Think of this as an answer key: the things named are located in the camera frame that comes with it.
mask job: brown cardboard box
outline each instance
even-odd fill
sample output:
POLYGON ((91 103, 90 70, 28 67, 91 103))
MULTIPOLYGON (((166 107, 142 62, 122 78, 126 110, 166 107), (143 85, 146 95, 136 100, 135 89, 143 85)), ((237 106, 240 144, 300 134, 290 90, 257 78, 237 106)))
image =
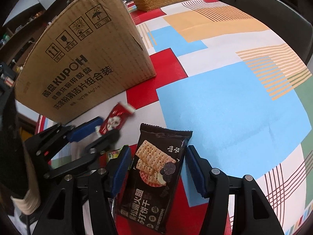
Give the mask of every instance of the brown cardboard box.
POLYGON ((122 0, 75 0, 26 59, 16 99, 67 123, 155 74, 122 0))

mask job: metal pin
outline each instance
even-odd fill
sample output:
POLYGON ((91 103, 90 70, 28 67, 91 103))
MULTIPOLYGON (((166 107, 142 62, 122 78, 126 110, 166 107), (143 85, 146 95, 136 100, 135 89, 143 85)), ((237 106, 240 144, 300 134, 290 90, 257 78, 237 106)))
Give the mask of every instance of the metal pin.
POLYGON ((72 175, 66 175, 65 177, 64 177, 64 179, 66 180, 66 181, 70 181, 71 179, 73 178, 73 176, 72 175))
POLYGON ((251 175, 245 175, 245 179, 248 181, 252 181, 253 177, 251 175))
POLYGON ((220 174, 220 170, 217 169, 217 168, 213 168, 211 171, 212 171, 212 173, 215 174, 215 175, 220 174))
POLYGON ((100 175, 102 175, 102 174, 106 173, 106 169, 105 168, 100 168, 100 169, 98 169, 98 173, 100 175))

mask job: black cable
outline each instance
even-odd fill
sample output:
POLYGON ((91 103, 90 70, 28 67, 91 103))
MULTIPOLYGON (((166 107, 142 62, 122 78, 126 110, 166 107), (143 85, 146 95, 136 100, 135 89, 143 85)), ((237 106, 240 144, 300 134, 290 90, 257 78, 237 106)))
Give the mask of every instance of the black cable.
POLYGON ((27 235, 31 235, 31 233, 30 233, 30 220, 29 220, 29 216, 26 216, 26 229, 27 229, 27 235))

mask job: red snack packet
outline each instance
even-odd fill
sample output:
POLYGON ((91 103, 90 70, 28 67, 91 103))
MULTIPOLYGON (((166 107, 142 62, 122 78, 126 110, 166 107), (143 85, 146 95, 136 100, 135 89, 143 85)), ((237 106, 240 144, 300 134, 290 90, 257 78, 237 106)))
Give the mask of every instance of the red snack packet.
POLYGON ((113 129, 121 129, 125 124, 126 119, 135 112, 135 108, 132 106, 118 102, 111 110, 109 116, 104 120, 100 126, 99 133, 106 134, 108 131, 113 129))

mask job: black snack package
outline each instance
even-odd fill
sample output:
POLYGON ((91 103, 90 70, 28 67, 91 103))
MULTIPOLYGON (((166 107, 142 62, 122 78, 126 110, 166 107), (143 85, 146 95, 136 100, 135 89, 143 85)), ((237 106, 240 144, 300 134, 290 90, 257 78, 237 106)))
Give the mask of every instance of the black snack package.
POLYGON ((173 202, 192 131, 141 124, 119 214, 160 233, 173 202))

